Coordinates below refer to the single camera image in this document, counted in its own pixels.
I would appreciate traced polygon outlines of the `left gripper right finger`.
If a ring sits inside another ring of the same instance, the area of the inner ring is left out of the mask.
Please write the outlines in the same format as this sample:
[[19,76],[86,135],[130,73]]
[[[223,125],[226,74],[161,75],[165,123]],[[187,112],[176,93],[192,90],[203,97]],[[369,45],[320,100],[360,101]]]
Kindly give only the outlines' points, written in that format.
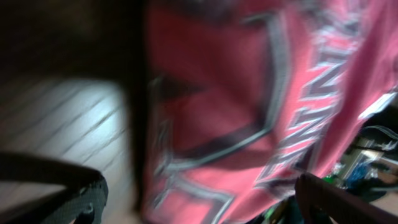
[[315,210],[322,210],[337,223],[397,224],[396,215],[309,173],[296,180],[295,198],[305,223],[315,223]]

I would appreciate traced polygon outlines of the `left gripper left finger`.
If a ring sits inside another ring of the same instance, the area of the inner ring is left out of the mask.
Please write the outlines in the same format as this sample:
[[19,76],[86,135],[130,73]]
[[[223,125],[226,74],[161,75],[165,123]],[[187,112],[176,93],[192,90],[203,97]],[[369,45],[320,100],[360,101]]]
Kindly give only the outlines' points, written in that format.
[[108,185],[100,171],[13,152],[1,153],[1,180],[62,185],[65,189],[1,213],[5,224],[100,224]]

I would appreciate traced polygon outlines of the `red t-shirt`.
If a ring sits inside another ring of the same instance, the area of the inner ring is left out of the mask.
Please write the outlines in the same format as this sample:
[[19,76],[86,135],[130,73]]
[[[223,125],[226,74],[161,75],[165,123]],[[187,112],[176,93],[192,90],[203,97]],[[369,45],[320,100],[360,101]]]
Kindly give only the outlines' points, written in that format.
[[397,2],[151,1],[144,223],[246,223],[397,88]]

